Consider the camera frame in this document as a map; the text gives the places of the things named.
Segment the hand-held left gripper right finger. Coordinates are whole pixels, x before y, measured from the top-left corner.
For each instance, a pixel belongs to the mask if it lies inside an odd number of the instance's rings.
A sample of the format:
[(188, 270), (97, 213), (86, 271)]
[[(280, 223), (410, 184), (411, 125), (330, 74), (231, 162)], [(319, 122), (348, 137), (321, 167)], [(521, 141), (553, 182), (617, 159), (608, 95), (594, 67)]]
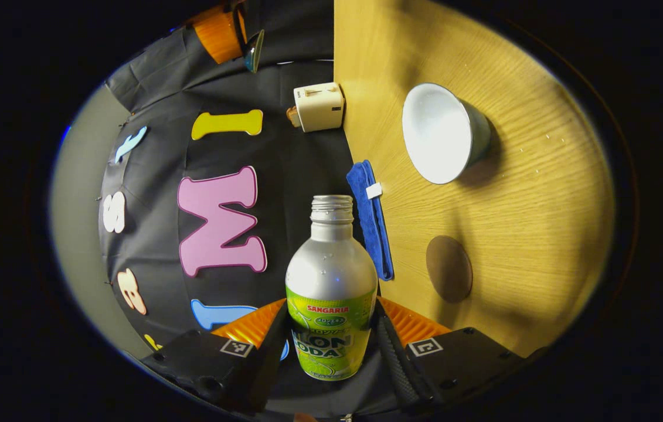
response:
[(403, 411), (434, 411), (483, 395), (542, 357), (522, 358), (477, 328), (446, 328), (378, 296), (372, 315), (380, 353)]

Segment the dark blue teacup lid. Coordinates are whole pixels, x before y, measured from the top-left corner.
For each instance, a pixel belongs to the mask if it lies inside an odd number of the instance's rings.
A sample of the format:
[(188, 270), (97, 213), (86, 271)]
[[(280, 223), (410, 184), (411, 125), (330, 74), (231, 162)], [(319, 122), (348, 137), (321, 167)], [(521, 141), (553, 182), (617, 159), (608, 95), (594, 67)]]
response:
[(264, 29), (254, 33), (243, 45), (243, 62), (246, 69), (252, 74), (256, 74), (259, 69), (260, 56), (264, 43)]

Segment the blue folded towel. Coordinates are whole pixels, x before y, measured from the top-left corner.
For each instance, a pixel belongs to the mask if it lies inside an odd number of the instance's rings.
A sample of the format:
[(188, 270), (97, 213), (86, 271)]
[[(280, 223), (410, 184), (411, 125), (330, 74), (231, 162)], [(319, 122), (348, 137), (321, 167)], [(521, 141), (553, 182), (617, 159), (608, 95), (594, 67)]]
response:
[(380, 280), (392, 280), (395, 277), (395, 269), (393, 269), (384, 213), (380, 205), (382, 185), (376, 180), (368, 160), (353, 164), (346, 180), (357, 206), (365, 249), (376, 267), (376, 273)]

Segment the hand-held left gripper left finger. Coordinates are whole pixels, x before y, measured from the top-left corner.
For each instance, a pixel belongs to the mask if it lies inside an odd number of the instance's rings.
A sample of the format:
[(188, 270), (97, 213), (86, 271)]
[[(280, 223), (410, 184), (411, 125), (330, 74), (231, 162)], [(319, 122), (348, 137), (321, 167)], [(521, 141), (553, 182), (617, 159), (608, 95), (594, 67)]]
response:
[(192, 329), (141, 365), (160, 379), (229, 412), (261, 412), (285, 348), (287, 300), (276, 300), (211, 332)]

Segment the black backdrop cloth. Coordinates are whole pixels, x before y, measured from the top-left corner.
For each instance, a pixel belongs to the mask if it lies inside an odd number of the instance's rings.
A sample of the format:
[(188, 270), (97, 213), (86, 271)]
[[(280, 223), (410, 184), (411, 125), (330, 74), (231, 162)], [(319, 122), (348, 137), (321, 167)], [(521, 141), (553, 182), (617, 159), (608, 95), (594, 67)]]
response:
[(121, 233), (99, 228), (114, 297), (162, 364), (197, 339), (285, 296), (285, 271), (310, 237), (315, 195), (350, 194), (340, 129), (304, 133), (285, 111), (296, 87), (333, 78), (333, 0), (247, 0), (265, 31), (258, 72), (218, 64), (187, 24), (104, 83), (128, 112), (101, 197), (125, 197)]

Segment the brown round coaster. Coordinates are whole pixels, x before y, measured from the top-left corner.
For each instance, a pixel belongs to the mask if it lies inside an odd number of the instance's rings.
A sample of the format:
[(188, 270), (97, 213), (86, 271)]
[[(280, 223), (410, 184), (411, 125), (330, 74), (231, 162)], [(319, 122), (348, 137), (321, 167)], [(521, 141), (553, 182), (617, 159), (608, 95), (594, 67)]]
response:
[(426, 251), (427, 272), (434, 290), (447, 304), (470, 296), (473, 270), (462, 243), (447, 236), (434, 237)]

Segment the silver green-label water bottle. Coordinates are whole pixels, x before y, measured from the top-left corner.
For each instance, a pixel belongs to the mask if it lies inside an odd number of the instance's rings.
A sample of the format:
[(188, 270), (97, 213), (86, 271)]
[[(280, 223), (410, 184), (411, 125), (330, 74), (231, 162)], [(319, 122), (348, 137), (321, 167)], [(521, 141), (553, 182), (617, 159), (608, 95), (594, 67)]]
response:
[(302, 371), (336, 382), (362, 366), (379, 278), (353, 237), (353, 199), (319, 195), (311, 203), (311, 234), (287, 267), (291, 336)]

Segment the cream toaster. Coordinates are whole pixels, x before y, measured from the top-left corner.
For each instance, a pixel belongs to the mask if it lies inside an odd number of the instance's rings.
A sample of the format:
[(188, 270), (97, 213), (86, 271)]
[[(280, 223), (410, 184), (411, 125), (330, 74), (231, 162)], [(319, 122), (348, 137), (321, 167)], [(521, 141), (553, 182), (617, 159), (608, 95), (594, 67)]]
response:
[(337, 83), (297, 87), (293, 90), (292, 98), (299, 111), (304, 132), (342, 126), (345, 97)]

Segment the white and blue teacup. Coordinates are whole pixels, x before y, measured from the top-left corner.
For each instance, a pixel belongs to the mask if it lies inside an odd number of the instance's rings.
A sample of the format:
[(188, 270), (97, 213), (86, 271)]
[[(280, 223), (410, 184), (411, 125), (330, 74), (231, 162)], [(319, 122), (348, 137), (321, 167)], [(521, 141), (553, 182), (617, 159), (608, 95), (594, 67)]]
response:
[(484, 113), (435, 83), (412, 88), (403, 104), (404, 147), (420, 176), (448, 184), (482, 160), (492, 128)]

